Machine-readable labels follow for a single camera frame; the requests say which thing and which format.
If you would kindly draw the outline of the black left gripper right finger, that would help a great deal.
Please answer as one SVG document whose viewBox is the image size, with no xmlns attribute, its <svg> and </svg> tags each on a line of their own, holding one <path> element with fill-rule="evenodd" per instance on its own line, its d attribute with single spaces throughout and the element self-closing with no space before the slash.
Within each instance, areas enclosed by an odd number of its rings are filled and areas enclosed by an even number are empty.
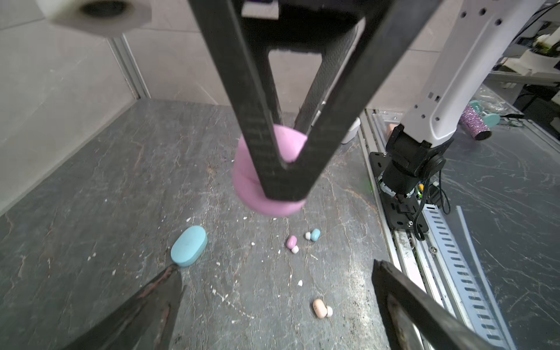
<svg viewBox="0 0 560 350">
<path fill-rule="evenodd" d="M 493 349 L 392 263 L 375 260 L 372 282 L 391 349 Z"/>
</svg>

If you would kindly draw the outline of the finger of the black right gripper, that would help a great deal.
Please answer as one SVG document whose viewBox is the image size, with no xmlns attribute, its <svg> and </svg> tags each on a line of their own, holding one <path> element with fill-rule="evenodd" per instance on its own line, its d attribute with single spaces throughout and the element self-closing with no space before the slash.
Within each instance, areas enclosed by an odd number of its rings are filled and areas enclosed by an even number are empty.
<svg viewBox="0 0 560 350">
<path fill-rule="evenodd" d="M 259 71 L 239 1 L 191 1 L 267 197 L 287 197 L 287 164 L 281 159 Z"/>
<path fill-rule="evenodd" d="M 301 201 L 308 196 L 353 119 L 383 85 L 439 7 L 439 1 L 388 1 L 381 14 L 366 17 L 360 39 L 306 143 L 293 162 L 286 162 L 289 195 L 267 198 Z"/>
</svg>

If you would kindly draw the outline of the pink earbud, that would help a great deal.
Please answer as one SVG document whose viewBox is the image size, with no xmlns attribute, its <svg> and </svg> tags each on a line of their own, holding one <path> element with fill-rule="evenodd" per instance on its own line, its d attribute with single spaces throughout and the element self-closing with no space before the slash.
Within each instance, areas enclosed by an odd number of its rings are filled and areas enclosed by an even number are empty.
<svg viewBox="0 0 560 350">
<path fill-rule="evenodd" d="M 286 241 L 286 248 L 293 254 L 297 254 L 299 252 L 297 240 L 296 236 L 290 236 Z"/>
</svg>

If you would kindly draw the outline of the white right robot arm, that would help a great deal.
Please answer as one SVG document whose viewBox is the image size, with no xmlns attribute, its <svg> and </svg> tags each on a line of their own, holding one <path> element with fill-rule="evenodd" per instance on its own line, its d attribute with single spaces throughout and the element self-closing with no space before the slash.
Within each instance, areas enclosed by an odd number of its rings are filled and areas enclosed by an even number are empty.
<svg viewBox="0 0 560 350">
<path fill-rule="evenodd" d="M 396 66 L 438 1 L 280 1 L 276 19 L 247 18 L 242 1 L 191 1 L 190 7 L 248 147 L 250 182 L 273 201 L 305 199 L 362 108 Z M 459 115 L 539 1 L 464 1 L 416 105 L 403 120 L 409 141 L 440 149 Z M 322 65 L 296 120 L 306 141 L 283 157 L 274 128 L 280 107 L 268 55 L 313 52 Z"/>
</svg>

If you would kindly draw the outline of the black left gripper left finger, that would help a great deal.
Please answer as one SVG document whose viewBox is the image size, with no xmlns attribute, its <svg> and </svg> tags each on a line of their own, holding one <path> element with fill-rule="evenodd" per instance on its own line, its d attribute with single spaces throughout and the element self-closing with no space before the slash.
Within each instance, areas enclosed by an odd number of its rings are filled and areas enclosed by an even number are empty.
<svg viewBox="0 0 560 350">
<path fill-rule="evenodd" d="M 169 349 L 182 300 L 180 268 L 169 265 L 66 349 Z"/>
</svg>

